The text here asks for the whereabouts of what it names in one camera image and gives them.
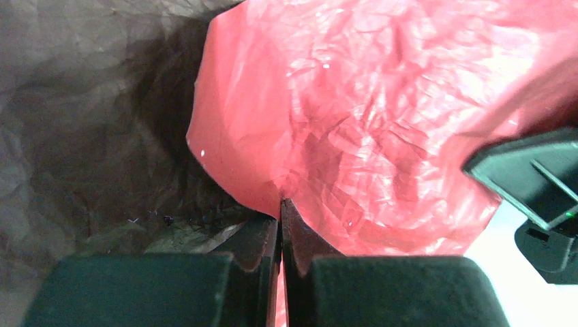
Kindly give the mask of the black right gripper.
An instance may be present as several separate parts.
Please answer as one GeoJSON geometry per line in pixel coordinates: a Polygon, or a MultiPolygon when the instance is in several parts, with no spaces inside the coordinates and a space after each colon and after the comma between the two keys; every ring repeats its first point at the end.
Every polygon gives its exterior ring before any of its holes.
{"type": "Polygon", "coordinates": [[[577,284],[577,128],[487,146],[463,172],[522,212],[521,254],[548,283],[577,284]]]}

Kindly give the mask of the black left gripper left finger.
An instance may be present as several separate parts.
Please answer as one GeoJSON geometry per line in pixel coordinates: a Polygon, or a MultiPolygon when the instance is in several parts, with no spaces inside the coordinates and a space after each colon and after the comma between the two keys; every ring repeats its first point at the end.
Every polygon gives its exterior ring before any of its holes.
{"type": "Polygon", "coordinates": [[[273,326],[278,222],[258,217],[209,253],[71,256],[25,326],[273,326]]]}

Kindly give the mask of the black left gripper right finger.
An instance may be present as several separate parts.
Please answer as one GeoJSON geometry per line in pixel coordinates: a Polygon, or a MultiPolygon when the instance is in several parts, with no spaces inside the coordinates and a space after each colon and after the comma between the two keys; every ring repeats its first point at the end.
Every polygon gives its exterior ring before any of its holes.
{"type": "Polygon", "coordinates": [[[507,326],[487,275],[461,256],[346,256],[281,203],[289,326],[507,326]]]}

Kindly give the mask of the maroon wrapping paper sheet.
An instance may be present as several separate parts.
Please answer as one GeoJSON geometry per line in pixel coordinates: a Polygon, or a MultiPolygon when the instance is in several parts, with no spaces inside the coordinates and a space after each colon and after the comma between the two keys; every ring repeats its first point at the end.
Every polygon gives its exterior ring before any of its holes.
{"type": "Polygon", "coordinates": [[[461,255],[501,203],[466,158],[576,123],[576,1],[2,1],[1,325],[69,255],[285,199],[348,255],[461,255]]]}

